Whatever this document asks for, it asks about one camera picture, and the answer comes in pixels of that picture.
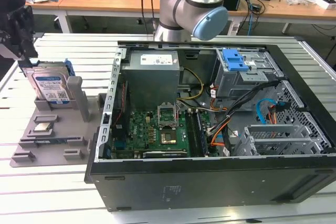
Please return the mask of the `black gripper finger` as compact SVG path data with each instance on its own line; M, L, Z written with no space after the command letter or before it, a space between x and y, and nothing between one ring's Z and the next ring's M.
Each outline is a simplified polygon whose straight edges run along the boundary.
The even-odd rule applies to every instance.
M13 49L14 35L10 29L1 26L1 56L4 58L15 58L15 50Z
M7 15L10 35L9 50L15 60L36 58L37 51L34 47L34 16L31 6L24 6Z

